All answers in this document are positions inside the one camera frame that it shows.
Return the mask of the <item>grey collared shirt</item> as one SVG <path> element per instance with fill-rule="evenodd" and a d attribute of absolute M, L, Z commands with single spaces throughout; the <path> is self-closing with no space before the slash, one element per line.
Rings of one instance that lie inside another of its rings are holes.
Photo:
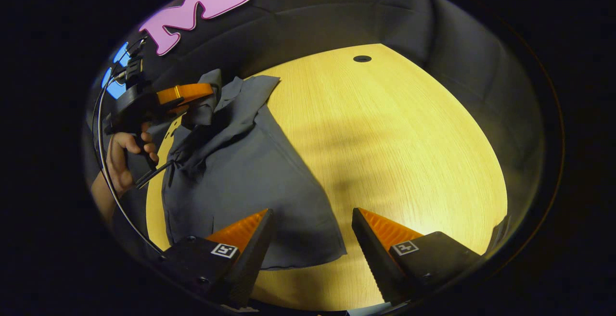
<path fill-rule="evenodd" d="M 332 263 L 347 254 L 328 196 L 268 108 L 280 78 L 236 77 L 178 127 L 161 191 L 167 241 L 205 238 L 273 211 L 275 232 L 260 268 Z"/>

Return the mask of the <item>black backdrop cloth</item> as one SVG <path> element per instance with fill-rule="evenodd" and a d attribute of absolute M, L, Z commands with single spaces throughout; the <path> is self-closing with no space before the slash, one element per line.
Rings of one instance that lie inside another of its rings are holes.
<path fill-rule="evenodd" d="M 381 43 L 469 111 L 496 149 L 510 196 L 487 253 L 515 239 L 545 171 L 550 82 L 525 40 L 463 0 L 173 0 L 154 14 L 145 76 L 163 89 L 206 70 L 222 81 L 340 47 Z"/>

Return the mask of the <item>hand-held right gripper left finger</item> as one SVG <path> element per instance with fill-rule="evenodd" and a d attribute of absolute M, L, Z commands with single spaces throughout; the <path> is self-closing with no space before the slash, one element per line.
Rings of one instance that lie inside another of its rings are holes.
<path fill-rule="evenodd" d="M 199 299 L 247 307 L 275 232 L 264 209 L 206 238 L 185 237 L 160 255 L 160 272 Z"/>

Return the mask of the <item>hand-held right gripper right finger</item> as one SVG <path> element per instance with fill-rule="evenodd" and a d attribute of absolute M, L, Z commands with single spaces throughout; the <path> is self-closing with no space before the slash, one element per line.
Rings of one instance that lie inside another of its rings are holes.
<path fill-rule="evenodd" d="M 442 231 L 420 234 L 363 208 L 352 211 L 352 229 L 385 302 L 424 298 L 482 261 L 482 256 Z"/>

